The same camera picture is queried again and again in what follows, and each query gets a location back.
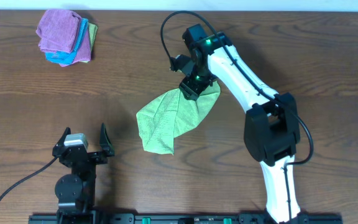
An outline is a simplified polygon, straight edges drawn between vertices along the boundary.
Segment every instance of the green cloth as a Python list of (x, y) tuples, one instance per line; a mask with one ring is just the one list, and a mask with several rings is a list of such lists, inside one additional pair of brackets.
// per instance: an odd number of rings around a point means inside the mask
[(98, 26), (92, 23), (88, 23), (88, 32), (89, 32), (89, 43), (91, 44), (91, 52), (93, 48), (94, 39), (96, 38), (96, 32), (98, 31)]
[(186, 100), (179, 89), (170, 90), (136, 114), (145, 151), (173, 154), (173, 138), (196, 128), (215, 104), (221, 88), (207, 87), (197, 101)]

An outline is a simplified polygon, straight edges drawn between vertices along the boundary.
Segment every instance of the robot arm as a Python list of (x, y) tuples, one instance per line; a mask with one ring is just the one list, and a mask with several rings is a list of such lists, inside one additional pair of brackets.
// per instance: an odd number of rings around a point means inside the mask
[[(295, 100), (289, 93), (280, 96), (262, 82), (242, 61), (231, 41), (222, 32), (218, 36), (241, 69), (260, 89), (296, 113)], [(207, 37), (199, 24), (188, 28), (183, 34), (183, 40), (189, 48), (191, 59), (179, 55), (173, 64), (174, 70), (180, 70), (186, 75), (180, 83), (181, 91), (188, 99), (196, 100), (215, 78), (219, 78), (229, 88), (246, 114), (244, 142), (263, 170), (267, 191), (266, 209), (277, 223), (289, 221), (283, 166), (295, 160), (295, 144), (300, 140), (298, 122), (286, 114), (283, 108), (262, 96), (233, 64), (218, 39), (214, 35)], [(269, 117), (277, 119), (270, 122)], [(295, 197), (292, 166), (288, 167), (287, 174), (291, 218), (295, 218), (300, 208)]]

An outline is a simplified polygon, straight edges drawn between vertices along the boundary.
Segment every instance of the white wall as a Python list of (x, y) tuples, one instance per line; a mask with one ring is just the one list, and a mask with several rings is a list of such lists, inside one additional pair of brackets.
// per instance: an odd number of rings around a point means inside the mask
[(0, 0), (0, 9), (351, 11), (358, 0)]

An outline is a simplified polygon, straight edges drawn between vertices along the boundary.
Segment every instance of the purple cloth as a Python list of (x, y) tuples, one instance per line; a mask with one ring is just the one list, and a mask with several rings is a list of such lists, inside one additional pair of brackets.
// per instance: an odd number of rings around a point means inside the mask
[[(86, 28), (84, 39), (82, 40), (82, 44), (77, 51), (77, 55), (74, 58), (72, 64), (76, 62), (88, 62), (91, 60), (91, 44), (90, 44), (90, 32), (88, 28)], [(60, 64), (62, 67), (66, 67), (69, 65)]]
[(49, 9), (42, 16), (35, 31), (41, 41), (39, 47), (43, 52), (73, 51), (81, 16), (64, 9)]

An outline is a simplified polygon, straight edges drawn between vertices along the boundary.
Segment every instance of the wooden surface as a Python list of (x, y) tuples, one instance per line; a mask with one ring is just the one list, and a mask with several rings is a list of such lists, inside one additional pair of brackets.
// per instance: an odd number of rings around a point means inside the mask
[[(98, 166), (96, 203), (139, 213), (262, 210), (259, 164), (242, 136), (244, 112), (223, 93), (195, 130), (175, 140), (175, 155), (144, 152), (135, 114), (182, 76), (169, 71), (159, 28), (168, 12), (80, 12), (99, 26), (93, 60), (61, 68), (44, 59), (35, 34), (43, 11), (0, 11), (0, 195), (52, 159), (65, 127), (98, 149), (105, 122), (116, 150)], [(309, 212), (341, 213), (358, 223), (358, 13), (203, 12), (234, 42), (266, 84), (290, 91), (314, 137), (313, 160), (295, 168), (296, 196)], [(166, 26), (172, 55), (185, 54), (181, 34), (198, 23), (174, 17)], [(302, 133), (297, 158), (307, 155)], [(54, 163), (0, 204), (0, 223), (57, 209), (56, 181), (70, 170)]]

